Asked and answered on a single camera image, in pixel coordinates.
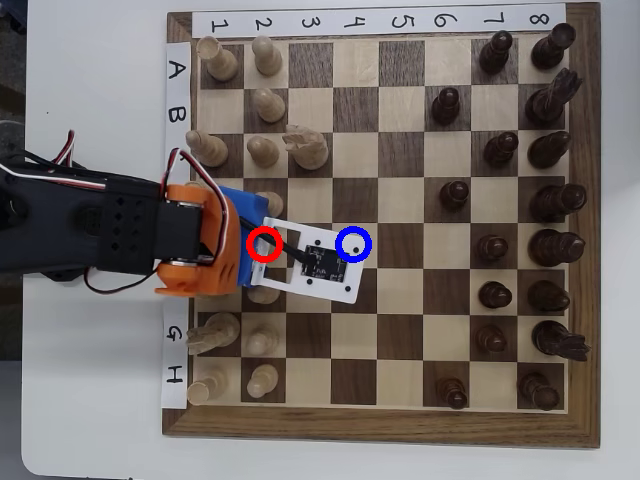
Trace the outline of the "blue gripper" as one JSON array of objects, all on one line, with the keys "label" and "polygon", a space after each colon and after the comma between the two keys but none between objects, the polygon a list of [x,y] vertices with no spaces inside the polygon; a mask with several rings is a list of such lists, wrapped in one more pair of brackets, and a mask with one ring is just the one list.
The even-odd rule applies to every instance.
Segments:
[{"label": "blue gripper", "polygon": [[268,215],[268,200],[225,186],[217,187],[215,192],[222,214],[215,251],[216,288],[249,286],[253,260],[246,241],[249,232]]}]

